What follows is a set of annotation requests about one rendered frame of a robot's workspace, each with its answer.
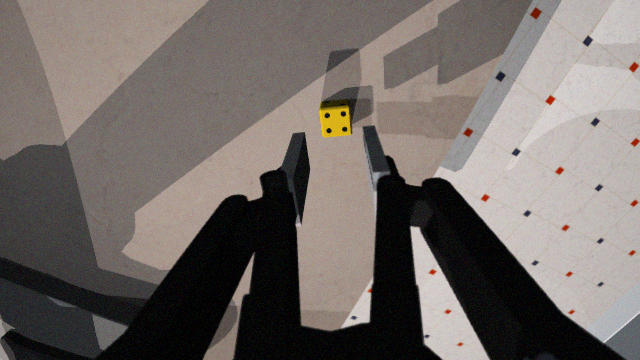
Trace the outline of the yellow die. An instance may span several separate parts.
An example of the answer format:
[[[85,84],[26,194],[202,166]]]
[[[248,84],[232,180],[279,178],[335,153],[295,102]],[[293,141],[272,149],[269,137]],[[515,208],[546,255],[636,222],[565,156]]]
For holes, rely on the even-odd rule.
[[[351,108],[348,99],[322,101],[319,112],[323,137],[352,134]]]

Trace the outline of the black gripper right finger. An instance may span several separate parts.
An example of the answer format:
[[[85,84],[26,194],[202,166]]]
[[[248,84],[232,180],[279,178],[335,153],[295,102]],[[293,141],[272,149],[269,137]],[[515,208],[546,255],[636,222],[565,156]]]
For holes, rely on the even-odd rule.
[[[376,221],[367,360],[426,360],[410,226],[490,360],[626,360],[560,311],[449,181],[406,184],[375,125],[362,129]]]

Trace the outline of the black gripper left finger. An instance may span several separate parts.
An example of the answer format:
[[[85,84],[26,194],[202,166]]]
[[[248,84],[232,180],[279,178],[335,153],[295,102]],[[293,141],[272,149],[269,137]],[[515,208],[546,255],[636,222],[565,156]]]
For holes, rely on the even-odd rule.
[[[203,360],[253,254],[233,360],[291,360],[290,326],[301,325],[296,227],[309,174],[305,132],[293,133],[282,166],[260,176],[262,197],[225,198],[94,360]]]

